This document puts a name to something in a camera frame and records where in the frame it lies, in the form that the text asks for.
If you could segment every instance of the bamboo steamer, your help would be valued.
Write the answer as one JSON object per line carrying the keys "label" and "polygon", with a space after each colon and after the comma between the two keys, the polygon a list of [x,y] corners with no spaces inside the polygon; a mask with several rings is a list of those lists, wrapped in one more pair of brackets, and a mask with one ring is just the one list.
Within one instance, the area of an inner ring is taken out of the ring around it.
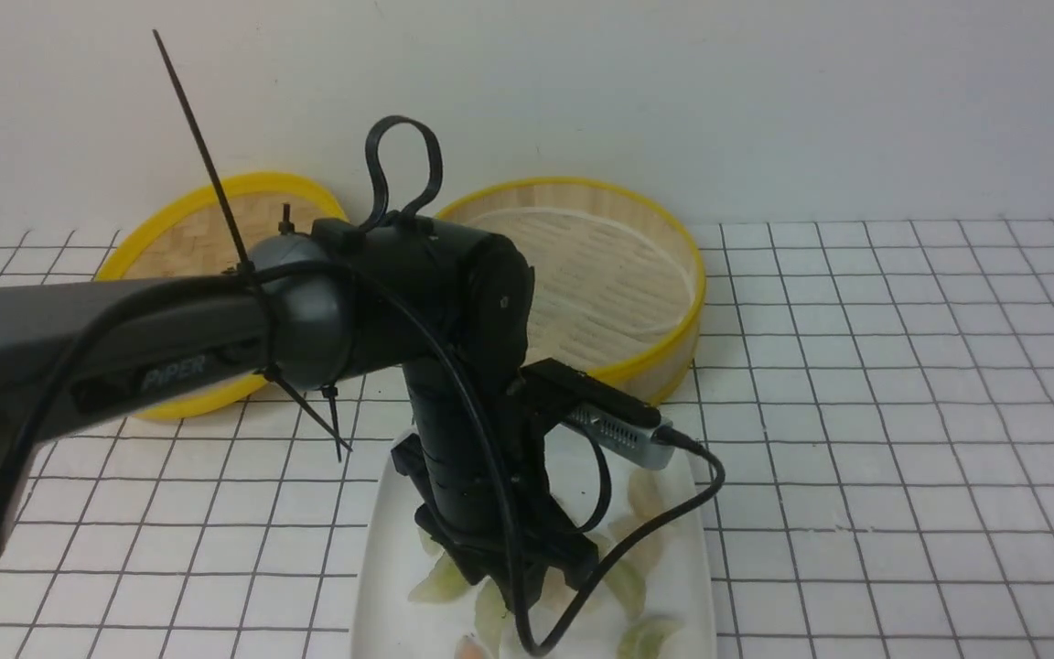
{"label": "bamboo steamer", "polygon": [[535,268],[527,363],[548,356],[660,404],[689,370],[706,276],[661,206],[585,178],[532,178],[454,201],[442,219],[502,233]]}
{"label": "bamboo steamer", "polygon": [[[344,217],[335,197],[313,180],[280,172],[256,172],[222,179],[234,221],[247,249],[279,232],[284,205],[296,231],[310,232],[320,217]],[[173,201],[138,226],[117,247],[97,279],[218,274],[238,263],[218,197],[210,187]],[[259,375],[231,380],[193,395],[150,408],[137,416],[171,420],[197,416],[242,400],[267,385]]]}

